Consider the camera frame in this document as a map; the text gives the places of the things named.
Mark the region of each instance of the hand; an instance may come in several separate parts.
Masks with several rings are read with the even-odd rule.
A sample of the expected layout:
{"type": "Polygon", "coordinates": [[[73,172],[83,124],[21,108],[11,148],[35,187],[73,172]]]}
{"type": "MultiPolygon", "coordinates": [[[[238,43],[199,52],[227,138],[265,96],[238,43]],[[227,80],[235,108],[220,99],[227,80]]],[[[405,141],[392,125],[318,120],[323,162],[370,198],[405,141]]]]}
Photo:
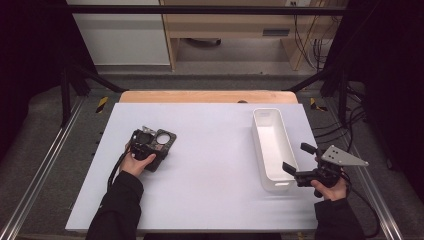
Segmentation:
{"type": "Polygon", "coordinates": [[[144,168],[151,163],[155,157],[156,154],[150,154],[146,159],[139,161],[133,157],[133,154],[130,151],[128,151],[122,160],[120,169],[121,171],[128,172],[135,177],[139,177],[144,168]]]}
{"type": "Polygon", "coordinates": [[[339,181],[337,181],[336,185],[332,188],[327,188],[317,180],[312,180],[311,185],[322,194],[325,200],[330,199],[331,201],[336,201],[346,198],[347,186],[343,178],[339,178],[339,181]]]}

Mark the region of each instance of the yellow and black tape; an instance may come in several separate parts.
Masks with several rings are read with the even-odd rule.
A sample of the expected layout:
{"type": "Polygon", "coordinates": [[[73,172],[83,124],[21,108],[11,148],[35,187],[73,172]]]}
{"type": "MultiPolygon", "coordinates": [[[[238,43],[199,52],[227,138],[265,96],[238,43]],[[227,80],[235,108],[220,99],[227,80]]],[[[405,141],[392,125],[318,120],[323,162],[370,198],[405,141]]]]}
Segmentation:
{"type": "Polygon", "coordinates": [[[102,97],[102,99],[100,99],[99,106],[97,106],[97,109],[96,109],[96,113],[101,113],[103,111],[103,108],[106,105],[107,99],[108,97],[102,97]]]}
{"type": "Polygon", "coordinates": [[[328,110],[326,107],[318,107],[314,98],[311,98],[311,109],[312,110],[319,110],[319,111],[323,111],[323,112],[326,112],[328,110]]]}

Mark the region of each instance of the person's right arm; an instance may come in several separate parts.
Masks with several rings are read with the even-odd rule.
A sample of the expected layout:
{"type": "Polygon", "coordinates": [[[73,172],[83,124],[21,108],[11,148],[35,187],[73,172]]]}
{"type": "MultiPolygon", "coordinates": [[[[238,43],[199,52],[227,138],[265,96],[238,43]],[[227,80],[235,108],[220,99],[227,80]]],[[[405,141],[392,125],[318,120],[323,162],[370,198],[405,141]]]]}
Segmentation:
{"type": "Polygon", "coordinates": [[[312,186],[324,197],[315,204],[318,227],[316,240],[362,240],[365,239],[362,227],[346,199],[346,182],[340,178],[332,188],[312,180],[312,186]]]}

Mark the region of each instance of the black device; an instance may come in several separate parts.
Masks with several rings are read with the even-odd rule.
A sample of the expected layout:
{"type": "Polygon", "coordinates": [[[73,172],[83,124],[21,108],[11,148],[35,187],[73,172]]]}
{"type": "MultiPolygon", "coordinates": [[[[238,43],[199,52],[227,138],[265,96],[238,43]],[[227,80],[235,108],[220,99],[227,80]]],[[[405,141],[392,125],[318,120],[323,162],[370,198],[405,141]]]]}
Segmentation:
{"type": "MultiPolygon", "coordinates": [[[[331,188],[343,176],[342,166],[368,166],[368,162],[334,146],[330,146],[324,154],[320,149],[307,143],[302,143],[300,148],[310,154],[316,154],[318,166],[312,171],[297,172],[296,168],[283,162],[283,170],[294,177],[298,187],[312,187],[311,181],[318,180],[324,186],[331,188]]],[[[317,190],[314,195],[322,197],[317,190]]]]}
{"type": "Polygon", "coordinates": [[[130,152],[134,154],[137,160],[144,160],[150,154],[156,154],[155,159],[146,166],[146,170],[155,172],[162,160],[168,155],[169,149],[177,139],[174,133],[159,129],[157,132],[144,127],[143,130],[134,131],[131,142],[130,152]]]}

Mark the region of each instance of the person's left hand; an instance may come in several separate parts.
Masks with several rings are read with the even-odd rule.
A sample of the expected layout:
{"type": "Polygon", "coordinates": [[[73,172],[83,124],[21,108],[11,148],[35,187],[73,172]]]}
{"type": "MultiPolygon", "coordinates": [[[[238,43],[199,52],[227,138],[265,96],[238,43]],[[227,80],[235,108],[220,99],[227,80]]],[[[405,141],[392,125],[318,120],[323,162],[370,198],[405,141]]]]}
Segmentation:
{"type": "Polygon", "coordinates": [[[156,154],[150,154],[146,159],[139,161],[135,159],[130,151],[127,152],[120,165],[121,171],[128,172],[129,174],[139,177],[144,168],[151,163],[156,157],[156,154]]]}

